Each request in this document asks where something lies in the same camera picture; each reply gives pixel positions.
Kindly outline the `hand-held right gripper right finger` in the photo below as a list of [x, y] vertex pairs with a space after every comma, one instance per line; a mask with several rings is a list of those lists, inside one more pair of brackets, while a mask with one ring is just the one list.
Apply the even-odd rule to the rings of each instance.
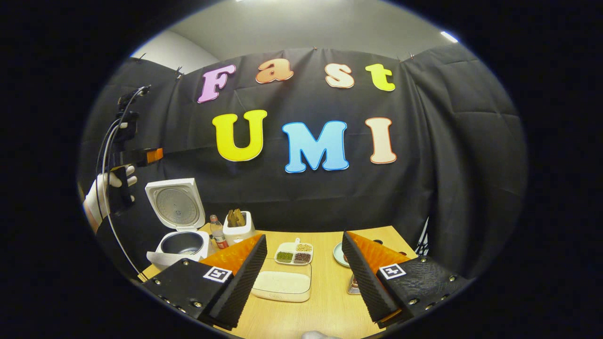
[[429, 256], [410, 259], [356, 233], [343, 233], [342, 250], [379, 328], [422, 317], [471, 283]]

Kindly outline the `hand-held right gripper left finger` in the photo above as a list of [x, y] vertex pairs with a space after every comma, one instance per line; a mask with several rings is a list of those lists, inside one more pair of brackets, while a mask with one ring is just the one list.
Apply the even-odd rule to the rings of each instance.
[[177, 260], [142, 286], [186, 317], [232, 330], [266, 255], [266, 236], [256, 234], [203, 260]]

